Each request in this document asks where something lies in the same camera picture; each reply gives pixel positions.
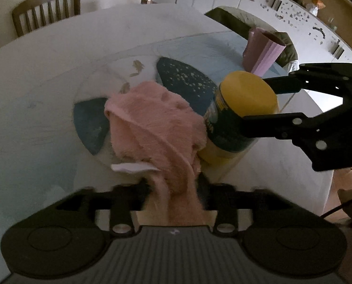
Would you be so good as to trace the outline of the white cabinet with stickers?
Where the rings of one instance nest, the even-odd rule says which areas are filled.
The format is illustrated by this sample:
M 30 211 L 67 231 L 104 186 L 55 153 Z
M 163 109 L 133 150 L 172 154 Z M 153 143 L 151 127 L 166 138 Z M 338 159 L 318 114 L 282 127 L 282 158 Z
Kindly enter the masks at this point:
M 231 6 L 286 32 L 300 63 L 349 62 L 352 48 L 320 19 L 292 0 L 151 0 L 153 3 L 181 3 L 201 13 L 219 6 Z

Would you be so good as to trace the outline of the pink ribbed cup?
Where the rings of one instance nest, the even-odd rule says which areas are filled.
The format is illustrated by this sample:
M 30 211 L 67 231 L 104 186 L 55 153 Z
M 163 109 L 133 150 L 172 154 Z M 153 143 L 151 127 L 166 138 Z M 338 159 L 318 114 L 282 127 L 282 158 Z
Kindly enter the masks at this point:
M 286 44 L 274 34 L 252 28 L 243 52 L 243 67 L 246 72 L 262 77 L 284 51 Z

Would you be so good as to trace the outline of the pink fluffy towel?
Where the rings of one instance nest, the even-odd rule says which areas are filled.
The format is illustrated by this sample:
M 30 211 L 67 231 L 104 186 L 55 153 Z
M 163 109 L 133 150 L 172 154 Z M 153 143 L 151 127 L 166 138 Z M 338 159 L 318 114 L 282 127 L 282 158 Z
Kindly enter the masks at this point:
M 110 142 L 120 160 L 153 165 L 148 173 L 145 211 L 162 226 L 206 224 L 196 191 L 201 165 L 198 152 L 207 143 L 204 118 L 180 95 L 145 81 L 105 103 Z

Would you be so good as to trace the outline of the round fish pattern placemat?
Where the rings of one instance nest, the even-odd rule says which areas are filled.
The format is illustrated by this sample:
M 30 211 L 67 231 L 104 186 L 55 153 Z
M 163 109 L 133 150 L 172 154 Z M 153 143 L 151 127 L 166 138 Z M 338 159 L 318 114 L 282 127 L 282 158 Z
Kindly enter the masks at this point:
M 105 103 L 113 93 L 127 92 L 144 81 L 154 81 L 179 94 L 199 115 L 205 114 L 217 88 L 204 73 L 166 57 L 126 57 L 98 66 L 76 93 L 73 122 L 83 146 L 105 165 L 117 162 L 108 142 Z

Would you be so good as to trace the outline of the brown wooden chair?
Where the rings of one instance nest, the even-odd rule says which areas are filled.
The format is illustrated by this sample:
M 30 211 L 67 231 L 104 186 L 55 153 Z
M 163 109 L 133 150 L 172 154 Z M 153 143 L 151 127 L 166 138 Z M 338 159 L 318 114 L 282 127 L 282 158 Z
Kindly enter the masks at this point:
M 81 14 L 81 0 L 25 0 L 12 10 L 18 37 Z

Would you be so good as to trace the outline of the yellow lidded jar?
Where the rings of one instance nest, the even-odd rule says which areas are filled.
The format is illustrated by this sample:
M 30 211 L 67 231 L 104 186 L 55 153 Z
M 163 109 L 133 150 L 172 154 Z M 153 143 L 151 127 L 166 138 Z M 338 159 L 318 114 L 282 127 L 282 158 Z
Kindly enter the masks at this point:
M 244 117 L 278 111 L 277 95 L 262 78 L 245 71 L 229 73 L 204 115 L 207 143 L 199 157 L 210 165 L 229 162 L 255 140 L 244 135 Z

